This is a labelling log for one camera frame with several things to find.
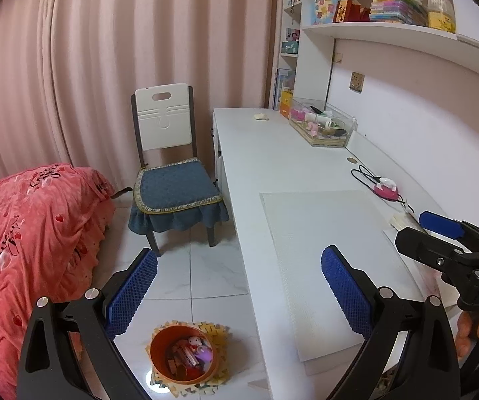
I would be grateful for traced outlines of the wall power socket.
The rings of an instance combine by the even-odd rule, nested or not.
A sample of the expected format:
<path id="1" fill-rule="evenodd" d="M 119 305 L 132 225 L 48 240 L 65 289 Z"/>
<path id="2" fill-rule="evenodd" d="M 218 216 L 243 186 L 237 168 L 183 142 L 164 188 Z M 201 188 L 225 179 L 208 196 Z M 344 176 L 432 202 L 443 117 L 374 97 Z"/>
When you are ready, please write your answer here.
<path id="1" fill-rule="evenodd" d="M 364 88 L 364 74 L 353 72 L 350 79 L 349 89 L 356 93 L 361 93 Z"/>

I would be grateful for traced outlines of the small cream eraser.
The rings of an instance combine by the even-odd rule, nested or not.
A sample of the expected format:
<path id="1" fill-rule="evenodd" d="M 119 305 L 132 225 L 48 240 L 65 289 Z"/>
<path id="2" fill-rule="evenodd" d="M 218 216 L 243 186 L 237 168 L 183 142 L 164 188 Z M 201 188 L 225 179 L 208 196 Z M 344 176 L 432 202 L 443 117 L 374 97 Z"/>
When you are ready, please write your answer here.
<path id="1" fill-rule="evenodd" d="M 258 113 L 253 116 L 256 121 L 268 121 L 269 117 L 265 113 Z"/>

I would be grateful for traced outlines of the red gift bag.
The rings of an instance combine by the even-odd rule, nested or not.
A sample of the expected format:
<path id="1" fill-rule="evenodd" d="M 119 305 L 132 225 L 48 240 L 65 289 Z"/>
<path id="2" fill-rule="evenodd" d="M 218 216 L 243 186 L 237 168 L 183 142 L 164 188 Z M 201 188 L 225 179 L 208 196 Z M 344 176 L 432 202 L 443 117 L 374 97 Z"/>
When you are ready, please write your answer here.
<path id="1" fill-rule="evenodd" d="M 339 0 L 335 12 L 335 23 L 369 22 L 371 9 L 358 0 Z"/>

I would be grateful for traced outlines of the white chair blue cushion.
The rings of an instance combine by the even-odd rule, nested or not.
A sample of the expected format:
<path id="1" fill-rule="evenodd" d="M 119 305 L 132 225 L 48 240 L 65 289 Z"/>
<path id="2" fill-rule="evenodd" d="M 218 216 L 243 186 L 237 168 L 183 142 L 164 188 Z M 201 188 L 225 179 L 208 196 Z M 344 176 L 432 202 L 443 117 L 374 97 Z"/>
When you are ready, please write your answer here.
<path id="1" fill-rule="evenodd" d="M 198 155 L 193 87 L 176 83 L 138 89 L 131 109 L 141 168 L 128 228 L 159 253 L 157 234 L 201 224 L 209 246 L 215 247 L 216 225 L 229 215 Z"/>

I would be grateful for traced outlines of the pink curtain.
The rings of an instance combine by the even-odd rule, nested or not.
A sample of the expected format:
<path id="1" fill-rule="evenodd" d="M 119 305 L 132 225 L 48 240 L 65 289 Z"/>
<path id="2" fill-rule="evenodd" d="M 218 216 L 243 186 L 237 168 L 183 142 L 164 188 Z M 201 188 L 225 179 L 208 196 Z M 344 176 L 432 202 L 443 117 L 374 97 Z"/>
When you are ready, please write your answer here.
<path id="1" fill-rule="evenodd" d="M 51 163 L 124 187 L 131 95 L 193 87 L 200 159 L 217 107 L 266 107 L 278 0 L 0 0 L 0 178 Z"/>

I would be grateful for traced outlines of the orange trash bin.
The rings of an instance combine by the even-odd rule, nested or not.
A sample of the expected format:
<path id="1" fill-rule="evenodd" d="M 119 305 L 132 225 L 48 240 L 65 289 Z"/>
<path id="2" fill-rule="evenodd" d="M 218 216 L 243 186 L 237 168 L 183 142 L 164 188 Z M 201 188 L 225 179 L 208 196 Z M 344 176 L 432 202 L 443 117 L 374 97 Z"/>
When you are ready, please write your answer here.
<path id="1" fill-rule="evenodd" d="M 207 382 L 216 374 L 220 362 L 218 348 L 208 334 L 179 323 L 158 329 L 147 354 L 160 377 L 184 386 Z"/>

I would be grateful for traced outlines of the colourful box stack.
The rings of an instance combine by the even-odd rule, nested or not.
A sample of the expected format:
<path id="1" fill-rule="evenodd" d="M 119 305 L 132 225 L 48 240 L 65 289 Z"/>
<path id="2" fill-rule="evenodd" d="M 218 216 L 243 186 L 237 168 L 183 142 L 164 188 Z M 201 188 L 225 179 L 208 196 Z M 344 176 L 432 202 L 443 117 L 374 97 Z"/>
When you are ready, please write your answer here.
<path id="1" fill-rule="evenodd" d="M 371 22 L 428 25 L 428 13 L 422 0 L 373 0 Z"/>

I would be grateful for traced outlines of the clear acrylic organizer tray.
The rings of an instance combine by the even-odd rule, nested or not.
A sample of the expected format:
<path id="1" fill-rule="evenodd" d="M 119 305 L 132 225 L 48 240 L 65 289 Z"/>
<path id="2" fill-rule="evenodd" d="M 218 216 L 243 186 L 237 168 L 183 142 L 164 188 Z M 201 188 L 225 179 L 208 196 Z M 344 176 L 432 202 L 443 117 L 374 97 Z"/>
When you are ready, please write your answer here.
<path id="1" fill-rule="evenodd" d="M 355 117 L 326 102 L 305 98 L 292 98 L 288 123 L 314 147 L 345 148 L 357 128 Z"/>

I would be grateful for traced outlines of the white wall shelf unit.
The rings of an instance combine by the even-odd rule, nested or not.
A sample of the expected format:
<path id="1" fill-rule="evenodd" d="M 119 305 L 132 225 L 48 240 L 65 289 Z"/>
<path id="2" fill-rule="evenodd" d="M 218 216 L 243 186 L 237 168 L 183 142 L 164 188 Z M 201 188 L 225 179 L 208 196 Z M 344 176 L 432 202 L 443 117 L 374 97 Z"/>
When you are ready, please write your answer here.
<path id="1" fill-rule="evenodd" d="M 479 0 L 449 1 L 454 33 L 411 24 L 310 24 L 313 0 L 302 0 L 282 13 L 303 31 L 299 52 L 277 53 L 276 64 L 296 70 L 296 88 L 307 98 L 328 94 L 335 52 L 344 52 L 346 69 L 401 89 L 452 87 L 473 96 L 479 91 Z"/>

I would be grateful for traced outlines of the pink white charger device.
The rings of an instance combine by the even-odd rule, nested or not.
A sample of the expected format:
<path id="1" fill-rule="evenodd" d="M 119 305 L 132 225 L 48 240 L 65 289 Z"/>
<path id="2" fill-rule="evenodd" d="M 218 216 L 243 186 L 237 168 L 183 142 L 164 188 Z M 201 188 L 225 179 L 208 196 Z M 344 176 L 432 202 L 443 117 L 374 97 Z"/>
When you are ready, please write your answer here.
<path id="1" fill-rule="evenodd" d="M 373 188 L 374 192 L 387 198 L 397 197 L 399 195 L 397 184 L 389 179 L 381 177 Z"/>

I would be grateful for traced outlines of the yellow labelled jar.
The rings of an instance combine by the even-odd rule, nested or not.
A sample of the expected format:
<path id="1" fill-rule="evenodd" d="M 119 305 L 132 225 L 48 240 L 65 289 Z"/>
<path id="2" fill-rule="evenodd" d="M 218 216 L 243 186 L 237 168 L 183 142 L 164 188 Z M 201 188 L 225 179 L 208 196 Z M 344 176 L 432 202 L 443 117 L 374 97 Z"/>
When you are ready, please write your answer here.
<path id="1" fill-rule="evenodd" d="M 447 33 L 456 32 L 456 19 L 452 2 L 428 0 L 428 27 Z"/>

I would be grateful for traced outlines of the white desk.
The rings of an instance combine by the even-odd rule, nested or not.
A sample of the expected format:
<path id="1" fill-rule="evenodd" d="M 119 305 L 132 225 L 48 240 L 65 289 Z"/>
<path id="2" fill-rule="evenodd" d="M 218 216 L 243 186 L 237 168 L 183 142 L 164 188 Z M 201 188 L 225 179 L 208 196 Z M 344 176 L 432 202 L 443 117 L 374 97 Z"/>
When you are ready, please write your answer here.
<path id="1" fill-rule="evenodd" d="M 275 399 L 323 399 L 359 349 L 321 271 L 328 246 L 400 297 L 421 291 L 390 234 L 395 207 L 356 182 L 353 160 L 401 178 L 416 211 L 472 219 L 461 188 L 429 193 L 361 135 L 345 148 L 313 147 L 279 113 L 218 108 L 212 132 L 219 187 L 228 198 Z"/>

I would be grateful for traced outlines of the pink floral bed quilt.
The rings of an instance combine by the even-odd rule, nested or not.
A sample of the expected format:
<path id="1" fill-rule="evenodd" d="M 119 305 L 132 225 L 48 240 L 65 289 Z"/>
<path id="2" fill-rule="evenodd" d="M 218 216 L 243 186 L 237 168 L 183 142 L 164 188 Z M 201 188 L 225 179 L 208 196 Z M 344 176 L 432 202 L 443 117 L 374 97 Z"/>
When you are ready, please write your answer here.
<path id="1" fill-rule="evenodd" d="M 115 205 L 100 172 L 68 163 L 0 179 L 0 396 L 14 399 L 18 363 L 40 297 L 78 299 L 90 287 Z"/>

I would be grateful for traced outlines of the translucent textured desk mat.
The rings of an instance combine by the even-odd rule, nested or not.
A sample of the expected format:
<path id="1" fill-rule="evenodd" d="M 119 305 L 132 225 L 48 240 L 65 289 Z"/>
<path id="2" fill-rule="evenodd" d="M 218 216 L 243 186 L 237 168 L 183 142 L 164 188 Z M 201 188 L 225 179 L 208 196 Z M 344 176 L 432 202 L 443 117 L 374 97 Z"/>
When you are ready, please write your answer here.
<path id="1" fill-rule="evenodd" d="M 362 271 L 375 288 L 402 299 L 423 296 L 386 237 L 388 222 L 362 191 L 263 193 L 298 358 L 305 362 L 362 343 L 372 333 L 374 291 L 356 284 Z"/>

